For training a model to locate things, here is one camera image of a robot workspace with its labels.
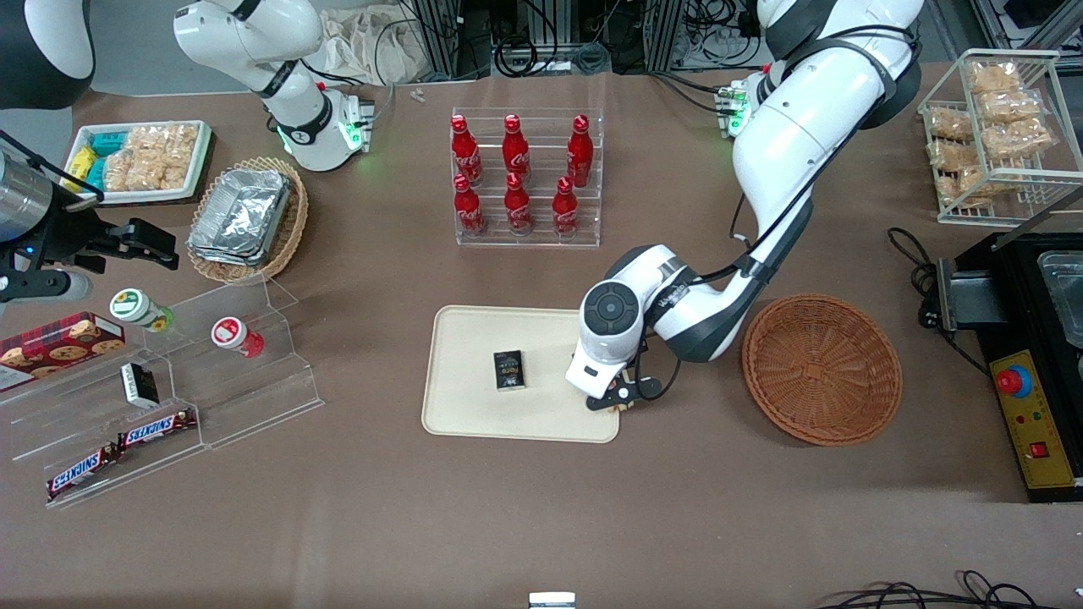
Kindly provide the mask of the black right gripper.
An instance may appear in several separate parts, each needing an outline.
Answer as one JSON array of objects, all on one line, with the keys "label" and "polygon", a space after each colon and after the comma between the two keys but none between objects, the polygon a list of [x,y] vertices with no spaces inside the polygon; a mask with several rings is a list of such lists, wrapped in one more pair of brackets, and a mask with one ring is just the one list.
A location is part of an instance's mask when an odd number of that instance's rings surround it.
[{"label": "black right gripper", "polygon": [[52,200],[44,216],[38,265],[71,265],[74,258],[112,257],[143,260],[179,269],[173,234],[140,218],[123,225],[102,220],[92,209],[65,211],[64,204]]}]

